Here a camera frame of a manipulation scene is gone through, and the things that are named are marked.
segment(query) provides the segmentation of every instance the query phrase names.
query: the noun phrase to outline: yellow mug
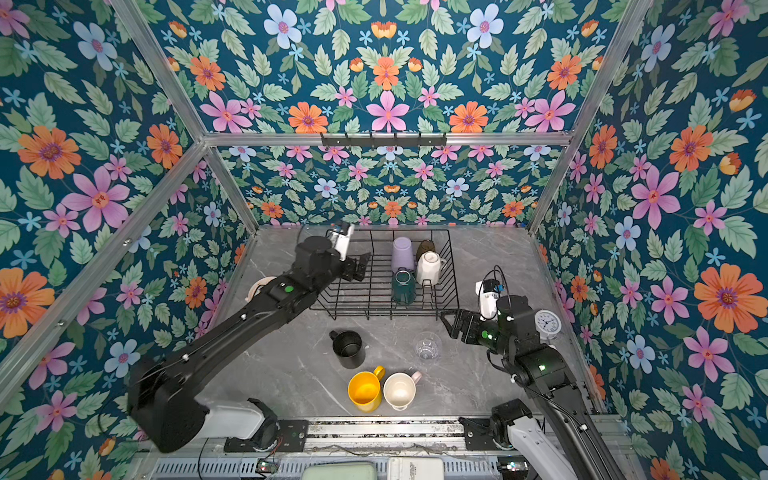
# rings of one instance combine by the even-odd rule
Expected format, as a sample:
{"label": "yellow mug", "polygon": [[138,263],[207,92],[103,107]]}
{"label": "yellow mug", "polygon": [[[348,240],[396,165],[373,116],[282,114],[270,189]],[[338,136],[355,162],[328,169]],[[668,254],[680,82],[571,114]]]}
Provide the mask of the yellow mug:
{"label": "yellow mug", "polygon": [[379,408],[382,402],[382,379],[384,367],[377,366],[373,373],[360,372],[349,381],[346,389],[352,403],[365,413]]}

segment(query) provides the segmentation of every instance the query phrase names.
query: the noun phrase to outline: white mug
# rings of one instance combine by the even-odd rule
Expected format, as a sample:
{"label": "white mug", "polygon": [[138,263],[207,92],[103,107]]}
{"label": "white mug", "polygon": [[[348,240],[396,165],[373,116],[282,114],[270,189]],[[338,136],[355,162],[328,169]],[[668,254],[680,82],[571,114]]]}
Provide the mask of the white mug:
{"label": "white mug", "polygon": [[416,281],[424,286],[424,281],[429,280],[430,286],[436,286],[440,283],[440,270],[447,263],[435,252],[425,252],[419,259],[419,265],[416,268]]}
{"label": "white mug", "polygon": [[422,373],[413,375],[407,373],[394,373],[384,382],[384,399],[395,410],[402,411],[408,408],[416,397],[416,383],[422,379]]}

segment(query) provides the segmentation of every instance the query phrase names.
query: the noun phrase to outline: metal grate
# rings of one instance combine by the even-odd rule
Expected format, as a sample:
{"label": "metal grate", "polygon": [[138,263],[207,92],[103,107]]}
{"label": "metal grate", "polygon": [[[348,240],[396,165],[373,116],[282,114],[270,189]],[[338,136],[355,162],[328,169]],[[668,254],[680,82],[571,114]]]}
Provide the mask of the metal grate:
{"label": "metal grate", "polygon": [[[446,261],[437,285],[416,284],[416,297],[410,305],[392,300],[392,242],[397,237],[411,239],[413,250],[422,240],[431,240],[437,254]],[[349,243],[349,255],[357,257],[370,252],[366,278],[362,282],[337,280],[328,286],[312,305],[312,310],[325,310],[333,319],[339,316],[434,316],[442,310],[458,309],[458,288],[453,264],[451,234],[446,229],[398,228],[392,230],[358,230]]]}

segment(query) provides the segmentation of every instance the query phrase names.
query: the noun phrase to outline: clock face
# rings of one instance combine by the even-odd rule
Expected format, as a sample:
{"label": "clock face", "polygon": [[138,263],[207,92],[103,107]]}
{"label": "clock face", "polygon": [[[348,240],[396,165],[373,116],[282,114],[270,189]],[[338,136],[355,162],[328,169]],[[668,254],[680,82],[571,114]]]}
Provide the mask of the clock face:
{"label": "clock face", "polygon": [[560,318],[549,310],[539,310],[536,312],[535,319],[536,329],[545,335],[554,335],[562,328]]}

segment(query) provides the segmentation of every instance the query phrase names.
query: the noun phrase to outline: black mug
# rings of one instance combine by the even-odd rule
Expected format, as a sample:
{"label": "black mug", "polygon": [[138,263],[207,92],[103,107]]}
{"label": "black mug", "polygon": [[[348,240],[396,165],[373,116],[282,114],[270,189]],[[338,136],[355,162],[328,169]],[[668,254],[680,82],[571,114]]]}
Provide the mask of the black mug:
{"label": "black mug", "polygon": [[341,365],[346,369],[356,369],[366,359],[366,350],[362,347],[362,338],[357,332],[345,330],[329,334],[333,340],[333,352],[339,357]]}

